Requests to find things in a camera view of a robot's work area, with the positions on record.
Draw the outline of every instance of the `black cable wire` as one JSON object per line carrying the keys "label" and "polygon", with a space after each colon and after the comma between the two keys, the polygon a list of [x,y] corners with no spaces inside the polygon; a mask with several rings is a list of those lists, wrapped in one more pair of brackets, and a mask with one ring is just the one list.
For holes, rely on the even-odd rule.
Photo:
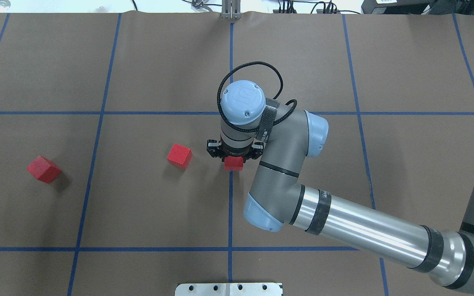
{"label": "black cable wire", "polygon": [[315,3],[314,4],[314,7],[312,7],[312,10],[310,11],[310,14],[312,14],[314,12],[314,9],[316,9],[316,6],[318,6],[319,4],[323,4],[323,11],[325,10],[325,5],[327,5],[325,2],[323,1],[320,1],[320,2],[312,2],[312,3]]}
{"label": "black cable wire", "polygon": [[[235,69],[231,70],[223,79],[222,79],[222,82],[221,84],[218,86],[218,92],[217,92],[217,108],[218,108],[218,112],[220,113],[221,117],[222,117],[222,120],[224,120],[224,122],[229,126],[231,127],[232,129],[238,131],[238,132],[241,132],[241,133],[257,133],[257,131],[259,130],[258,127],[256,127],[255,129],[241,129],[240,127],[238,126],[235,126],[233,125],[229,120],[228,118],[226,118],[226,116],[224,115],[224,112],[222,112],[222,107],[221,107],[221,92],[222,92],[222,87],[224,87],[224,83],[228,80],[228,78],[230,78],[230,76],[232,76],[234,73],[236,73],[238,70],[244,68],[244,67],[248,67],[248,66],[253,66],[253,65],[263,65],[263,66],[267,66],[269,67],[270,69],[272,69],[276,74],[277,74],[277,77],[279,78],[279,91],[277,92],[277,94],[273,97],[273,99],[277,99],[279,97],[279,95],[281,94],[282,90],[283,90],[283,78],[281,77],[281,73],[279,73],[279,71],[272,65],[268,64],[267,62],[261,62],[261,61],[256,61],[256,62],[247,62],[246,64],[242,64],[238,67],[236,67]],[[289,100],[286,105],[290,105],[292,104],[292,107],[290,107],[290,109],[288,110],[288,112],[286,112],[286,114],[284,114],[283,116],[281,116],[281,118],[279,118],[278,120],[275,120],[273,122],[273,125],[277,125],[279,123],[281,123],[283,120],[287,119],[288,116],[290,116],[294,110],[295,110],[295,107],[297,106],[297,100],[295,99],[291,99]]]}
{"label": "black cable wire", "polygon": [[312,4],[319,3],[319,2],[315,2],[315,1],[299,1],[299,0],[294,0],[294,2],[296,2],[296,3],[312,3]]}
{"label": "black cable wire", "polygon": [[333,3],[332,2],[329,2],[329,4],[327,5],[327,8],[325,8],[325,10],[323,11],[323,13],[332,13],[332,11],[334,9],[332,9],[332,5]]}
{"label": "black cable wire", "polygon": [[339,10],[339,11],[332,11],[331,13],[336,13],[336,12],[354,12],[354,13],[357,13],[357,14],[361,14],[357,11],[348,11],[348,10]]}
{"label": "black cable wire", "polygon": [[[182,2],[186,2],[186,3],[192,4],[192,2],[187,1],[187,0],[182,0]],[[221,4],[204,4],[204,6],[220,6],[220,7],[222,7]]]}

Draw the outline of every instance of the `metal tube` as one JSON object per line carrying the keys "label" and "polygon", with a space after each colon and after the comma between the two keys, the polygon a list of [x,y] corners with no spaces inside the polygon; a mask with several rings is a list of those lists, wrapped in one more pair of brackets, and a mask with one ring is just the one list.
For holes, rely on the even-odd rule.
{"label": "metal tube", "polygon": [[429,247],[429,236],[422,226],[335,196],[332,196],[321,235],[337,238],[410,268],[423,262]]}

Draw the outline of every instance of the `red cube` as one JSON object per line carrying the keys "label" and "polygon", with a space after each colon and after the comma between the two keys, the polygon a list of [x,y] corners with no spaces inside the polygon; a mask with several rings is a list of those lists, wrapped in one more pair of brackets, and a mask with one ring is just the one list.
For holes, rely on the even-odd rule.
{"label": "red cube", "polygon": [[185,170],[188,168],[192,157],[193,154],[191,153],[190,148],[179,144],[173,144],[170,153],[167,155],[167,161],[169,161],[172,165]]}
{"label": "red cube", "polygon": [[51,183],[51,181],[62,172],[54,162],[41,155],[27,166],[27,171],[32,174],[34,178],[45,183]]}
{"label": "red cube", "polygon": [[226,171],[242,171],[244,159],[242,157],[225,157],[224,170]]}

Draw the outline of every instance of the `metal bracket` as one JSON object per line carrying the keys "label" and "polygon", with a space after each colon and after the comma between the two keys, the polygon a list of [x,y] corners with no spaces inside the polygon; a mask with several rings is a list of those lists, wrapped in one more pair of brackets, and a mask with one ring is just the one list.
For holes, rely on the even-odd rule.
{"label": "metal bracket", "polygon": [[241,18],[241,0],[222,0],[223,19],[240,19]]}
{"label": "metal bracket", "polygon": [[282,283],[181,284],[175,296],[282,296]]}
{"label": "metal bracket", "polygon": [[[220,141],[217,140],[207,140],[206,143],[206,150],[211,157],[214,158],[221,158],[222,161],[228,156],[231,156],[222,146]],[[241,155],[241,157],[244,160],[244,163],[246,163],[246,160],[248,159],[258,159],[263,155],[263,151],[265,150],[265,145],[261,142],[255,142],[252,144],[250,147],[250,150],[248,151],[247,154]]]}

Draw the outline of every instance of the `light blue joint cap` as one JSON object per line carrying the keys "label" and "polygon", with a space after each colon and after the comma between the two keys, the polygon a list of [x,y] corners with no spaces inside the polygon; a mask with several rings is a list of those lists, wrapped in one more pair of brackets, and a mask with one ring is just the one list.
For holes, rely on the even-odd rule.
{"label": "light blue joint cap", "polygon": [[222,112],[234,125],[249,124],[259,118],[265,110],[265,93],[254,82],[234,81],[222,93]]}
{"label": "light blue joint cap", "polygon": [[319,117],[305,110],[308,120],[308,153],[307,157],[317,157],[329,134],[329,123],[325,118]]}
{"label": "light blue joint cap", "polygon": [[269,212],[253,199],[248,193],[246,205],[244,206],[244,218],[250,224],[263,230],[278,232],[281,230],[283,223],[275,219]]}

